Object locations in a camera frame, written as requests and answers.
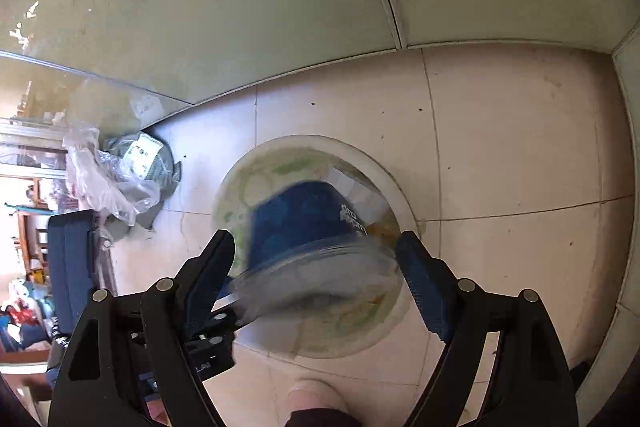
tile floor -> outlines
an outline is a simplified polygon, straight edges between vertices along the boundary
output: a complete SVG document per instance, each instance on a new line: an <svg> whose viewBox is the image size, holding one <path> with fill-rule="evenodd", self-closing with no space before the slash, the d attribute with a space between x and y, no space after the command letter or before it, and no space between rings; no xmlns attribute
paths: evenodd
<svg viewBox="0 0 640 427"><path fill-rule="evenodd" d="M469 45L408 50L272 80L152 129L183 164L155 222L113 250L121 293L173 275L213 233L232 165L278 136L343 140L395 177L422 240L485 290L535 288L570 364L593 356L626 266L634 172L609 57L562 48ZM442 350L412 306L375 346L337 360L283 360L241 333L236 367L206 388L229 427L284 425L296 378L335 386L366 427L402 425ZM482 402L489 335L468 403Z"/></svg>

sticker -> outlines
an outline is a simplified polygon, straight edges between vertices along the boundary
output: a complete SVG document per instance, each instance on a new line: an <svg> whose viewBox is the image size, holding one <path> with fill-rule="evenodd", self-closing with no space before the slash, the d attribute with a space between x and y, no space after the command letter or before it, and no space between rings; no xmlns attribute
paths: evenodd
<svg viewBox="0 0 640 427"><path fill-rule="evenodd" d="M140 120L142 127L156 123L164 116L164 107L157 96L146 94L135 100L130 100L133 114Z"/></svg>
<svg viewBox="0 0 640 427"><path fill-rule="evenodd" d="M161 149L162 142L148 134L140 133L140 137L129 146L122 160L138 178L144 180Z"/></svg>

white paper label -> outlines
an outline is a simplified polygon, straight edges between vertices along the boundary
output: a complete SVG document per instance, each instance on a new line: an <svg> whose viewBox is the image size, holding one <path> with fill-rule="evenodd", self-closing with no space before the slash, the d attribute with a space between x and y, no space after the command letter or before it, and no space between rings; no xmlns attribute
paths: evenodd
<svg viewBox="0 0 640 427"><path fill-rule="evenodd" d="M143 127L156 123L164 116L164 107L157 96L146 94L130 101L133 114L140 120Z"/></svg>
<svg viewBox="0 0 640 427"><path fill-rule="evenodd" d="M151 138L148 134L141 133L140 137L124 153L122 160L130 166L138 178L144 180L149 174L151 163L154 162L154 158L161 149L162 142Z"/></svg>

metal bolt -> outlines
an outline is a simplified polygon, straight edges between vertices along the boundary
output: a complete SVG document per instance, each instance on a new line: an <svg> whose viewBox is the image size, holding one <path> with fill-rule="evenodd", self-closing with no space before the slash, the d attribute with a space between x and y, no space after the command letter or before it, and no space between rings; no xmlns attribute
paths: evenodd
<svg viewBox="0 0 640 427"><path fill-rule="evenodd" d="M161 279L156 283L156 288L161 292L166 292L174 287L174 281L169 279L169 277L165 277L165 279Z"/></svg>
<svg viewBox="0 0 640 427"><path fill-rule="evenodd" d="M104 288L100 288L94 292L92 299L96 302L102 302L107 298L107 295L109 295L109 292Z"/></svg>
<svg viewBox="0 0 640 427"><path fill-rule="evenodd" d="M537 293L529 289L524 290L524 292L522 292L522 296L529 302L537 302L539 298Z"/></svg>
<svg viewBox="0 0 640 427"><path fill-rule="evenodd" d="M460 279L458 281L458 288L460 288L463 292L472 292L476 289L476 283L474 283L471 279Z"/></svg>

silver screw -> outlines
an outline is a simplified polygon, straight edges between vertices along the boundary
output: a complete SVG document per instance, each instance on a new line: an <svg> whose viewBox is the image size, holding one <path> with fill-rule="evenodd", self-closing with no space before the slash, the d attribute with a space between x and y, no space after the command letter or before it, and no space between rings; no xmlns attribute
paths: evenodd
<svg viewBox="0 0 640 427"><path fill-rule="evenodd" d="M169 279L169 277L165 277L164 279L159 280L156 283L156 288L161 292L166 292L174 287L174 281Z"/></svg>
<svg viewBox="0 0 640 427"><path fill-rule="evenodd" d="M102 302L107 298L107 295L109 295L109 292L104 288L100 288L94 292L92 299L96 302Z"/></svg>
<svg viewBox="0 0 640 427"><path fill-rule="evenodd" d="M476 283L474 283L471 279L460 279L458 281L458 288L460 288L463 292L472 292L476 289Z"/></svg>
<svg viewBox="0 0 640 427"><path fill-rule="evenodd" d="M539 298L537 293L529 289L524 290L524 292L522 292L522 296L529 302L537 302Z"/></svg>

